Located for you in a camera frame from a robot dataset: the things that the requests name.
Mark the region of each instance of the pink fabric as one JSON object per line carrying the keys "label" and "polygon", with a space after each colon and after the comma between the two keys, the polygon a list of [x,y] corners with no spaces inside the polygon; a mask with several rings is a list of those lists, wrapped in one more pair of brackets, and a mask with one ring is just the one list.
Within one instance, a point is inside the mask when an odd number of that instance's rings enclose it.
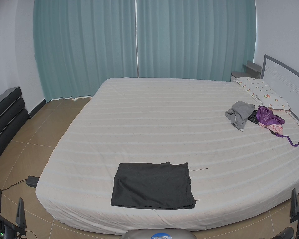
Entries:
{"label": "pink fabric", "polygon": [[259,126],[262,126],[269,130],[272,130],[274,133],[278,133],[279,135],[282,135],[282,128],[283,128],[282,125],[264,125],[261,122],[259,122]]}

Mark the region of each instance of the white pillowcase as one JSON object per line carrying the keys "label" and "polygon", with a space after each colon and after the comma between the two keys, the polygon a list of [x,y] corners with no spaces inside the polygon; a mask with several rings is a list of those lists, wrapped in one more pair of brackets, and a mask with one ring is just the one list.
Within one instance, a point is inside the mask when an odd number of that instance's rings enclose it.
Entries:
{"label": "white pillowcase", "polygon": [[263,79],[240,77],[234,81],[238,82],[260,105],[276,110],[290,109],[287,101],[271,89]]}

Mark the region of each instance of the mattress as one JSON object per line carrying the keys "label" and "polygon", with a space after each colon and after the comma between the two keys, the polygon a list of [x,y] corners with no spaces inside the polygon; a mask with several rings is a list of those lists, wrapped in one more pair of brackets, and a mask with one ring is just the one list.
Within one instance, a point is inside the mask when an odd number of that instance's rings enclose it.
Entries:
{"label": "mattress", "polygon": [[[299,189],[299,147],[250,121],[244,132],[225,111],[255,100],[235,82],[118,78],[105,81],[73,120],[36,188],[56,220],[85,231],[209,229],[271,209]],[[291,115],[283,133],[299,141]],[[188,162],[193,209],[111,206],[119,163]]]}

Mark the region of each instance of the white bed sheet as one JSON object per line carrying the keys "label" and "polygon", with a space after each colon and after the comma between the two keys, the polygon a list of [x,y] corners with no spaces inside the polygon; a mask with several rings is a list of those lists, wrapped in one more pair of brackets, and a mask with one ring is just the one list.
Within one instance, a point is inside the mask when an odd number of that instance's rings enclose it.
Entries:
{"label": "white bed sheet", "polygon": [[[257,105],[235,82],[118,78],[102,84],[54,149],[36,195],[62,223],[121,235],[132,229],[209,229],[256,216],[299,189],[299,147],[250,121],[234,128],[225,111]],[[299,140],[285,111],[283,132]],[[193,209],[110,205],[119,163],[188,162]]]}

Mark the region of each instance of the gray headboard frame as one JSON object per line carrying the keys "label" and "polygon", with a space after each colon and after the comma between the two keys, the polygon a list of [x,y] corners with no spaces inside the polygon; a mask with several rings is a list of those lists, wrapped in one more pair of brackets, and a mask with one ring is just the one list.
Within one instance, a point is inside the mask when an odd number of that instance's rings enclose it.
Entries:
{"label": "gray headboard frame", "polygon": [[[265,66],[266,66],[266,60],[269,59],[273,62],[275,62],[276,64],[278,65],[281,65],[282,67],[286,68],[287,70],[289,70],[290,72],[292,72],[293,74],[295,74],[296,76],[299,77],[299,72],[294,70],[293,68],[287,66],[286,64],[274,59],[273,57],[270,57],[268,55],[265,55],[264,56],[264,64],[263,64],[263,69],[262,69],[262,74],[261,74],[261,78],[263,79],[264,78],[264,73],[265,73]],[[299,118],[290,110],[290,112],[292,113],[292,115],[295,116],[295,118],[299,121]]]}

